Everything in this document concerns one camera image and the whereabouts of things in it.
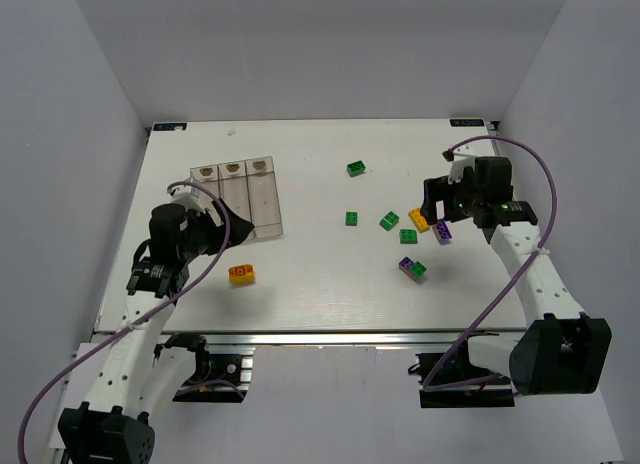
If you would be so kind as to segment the yellow round-top lego brick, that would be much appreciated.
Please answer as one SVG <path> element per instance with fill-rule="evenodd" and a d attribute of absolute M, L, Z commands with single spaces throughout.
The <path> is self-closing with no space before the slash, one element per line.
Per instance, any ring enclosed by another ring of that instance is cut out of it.
<path fill-rule="evenodd" d="M 232 266 L 228 269 L 228 280 L 234 286 L 251 284 L 255 281 L 255 271 L 251 264 Z"/>

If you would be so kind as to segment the green lego joined brick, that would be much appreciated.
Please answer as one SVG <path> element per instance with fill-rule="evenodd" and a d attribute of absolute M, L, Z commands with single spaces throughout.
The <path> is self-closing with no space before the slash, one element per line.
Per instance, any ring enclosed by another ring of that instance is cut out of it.
<path fill-rule="evenodd" d="M 427 268 L 421 262 L 416 261 L 408 268 L 407 273 L 412 280 L 420 282 L 423 279 L 426 270 Z"/>

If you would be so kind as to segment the purple small lego brick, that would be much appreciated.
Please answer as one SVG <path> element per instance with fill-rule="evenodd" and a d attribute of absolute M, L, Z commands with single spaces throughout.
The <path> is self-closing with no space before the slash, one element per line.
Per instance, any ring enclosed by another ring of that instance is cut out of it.
<path fill-rule="evenodd" d="M 406 256 L 398 264 L 399 268 L 407 275 L 412 273 L 411 268 L 414 266 L 414 261 Z"/>

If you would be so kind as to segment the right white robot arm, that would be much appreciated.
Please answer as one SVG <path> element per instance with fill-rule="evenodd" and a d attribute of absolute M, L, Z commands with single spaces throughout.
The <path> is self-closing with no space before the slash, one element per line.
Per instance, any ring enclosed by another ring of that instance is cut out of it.
<path fill-rule="evenodd" d="M 514 198 L 512 166 L 504 157 L 464 158 L 451 173 L 424 182 L 421 214 L 436 226 L 471 219 L 502 261 L 526 321 L 519 339 L 463 334 L 446 360 L 509 379 L 523 396 L 591 394 L 612 338 L 603 318 L 592 318 L 572 297 L 543 248 L 537 217 Z"/>

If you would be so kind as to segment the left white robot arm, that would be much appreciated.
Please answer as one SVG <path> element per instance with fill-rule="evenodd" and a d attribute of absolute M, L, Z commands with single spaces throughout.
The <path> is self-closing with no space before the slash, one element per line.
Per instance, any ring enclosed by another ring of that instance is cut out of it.
<path fill-rule="evenodd" d="M 82 402 L 64 409 L 58 421 L 71 462 L 150 461 L 152 415 L 201 367 L 200 337 L 175 335 L 165 347 L 158 343 L 184 293 L 189 265 L 243 243 L 254 230 L 225 203 L 214 208 L 220 223 L 196 204 L 152 210 L 149 237 L 133 258 L 121 329 L 108 343 L 104 366 Z"/>

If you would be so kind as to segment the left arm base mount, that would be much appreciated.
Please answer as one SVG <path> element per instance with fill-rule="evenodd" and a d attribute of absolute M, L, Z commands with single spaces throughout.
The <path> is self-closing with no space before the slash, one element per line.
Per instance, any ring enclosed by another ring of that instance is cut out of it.
<path fill-rule="evenodd" d="M 165 350 L 179 347 L 193 355 L 194 373 L 176 392 L 174 402 L 186 403 L 242 403 L 246 390 L 241 373 L 241 354 L 212 353 L 207 339 L 194 333 L 172 334 L 154 349 L 155 361 L 165 354 Z"/>

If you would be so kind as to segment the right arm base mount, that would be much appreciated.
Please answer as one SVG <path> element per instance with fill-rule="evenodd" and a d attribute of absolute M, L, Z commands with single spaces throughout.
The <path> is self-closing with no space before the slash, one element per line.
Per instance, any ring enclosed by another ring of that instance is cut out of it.
<path fill-rule="evenodd" d="M 510 408 L 515 406 L 515 394 L 511 381 L 500 377 L 480 382 L 491 372 L 469 363 L 465 351 L 459 351 L 451 358 L 430 382 L 430 386 L 444 386 L 454 382 L 471 381 L 457 387 L 437 391 L 419 390 L 422 409 L 462 409 L 462 408 Z"/>

